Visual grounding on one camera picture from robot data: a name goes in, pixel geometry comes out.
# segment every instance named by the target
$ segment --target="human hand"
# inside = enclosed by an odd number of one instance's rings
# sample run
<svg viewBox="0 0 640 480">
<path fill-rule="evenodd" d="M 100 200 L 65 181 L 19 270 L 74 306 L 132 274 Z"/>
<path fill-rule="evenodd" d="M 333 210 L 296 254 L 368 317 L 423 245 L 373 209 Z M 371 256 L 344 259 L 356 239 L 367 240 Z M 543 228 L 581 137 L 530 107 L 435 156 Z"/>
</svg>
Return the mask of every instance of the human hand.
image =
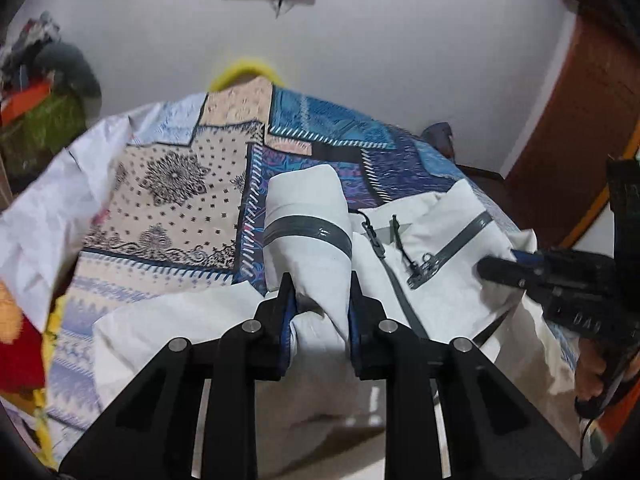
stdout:
<svg viewBox="0 0 640 480">
<path fill-rule="evenodd" d="M 606 370 L 607 363 L 602 358 L 602 350 L 595 341 L 581 338 L 578 346 L 580 358 L 575 369 L 575 394 L 578 400 L 589 400 L 602 393 L 603 384 L 600 375 Z M 623 381 L 628 381 L 638 372 L 640 372 L 640 354 L 631 361 Z"/>
</svg>

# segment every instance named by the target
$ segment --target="brown door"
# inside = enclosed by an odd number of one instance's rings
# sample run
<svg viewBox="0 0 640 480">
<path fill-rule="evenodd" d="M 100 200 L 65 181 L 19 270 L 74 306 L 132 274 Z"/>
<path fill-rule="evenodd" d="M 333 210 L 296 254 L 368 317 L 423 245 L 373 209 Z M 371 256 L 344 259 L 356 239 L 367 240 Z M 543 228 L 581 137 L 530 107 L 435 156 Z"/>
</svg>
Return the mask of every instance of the brown door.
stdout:
<svg viewBox="0 0 640 480">
<path fill-rule="evenodd" d="M 514 220 L 540 246 L 561 244 L 606 186 L 607 157 L 622 156 L 640 117 L 640 56 L 580 16 L 556 88 L 506 179 Z"/>
</svg>

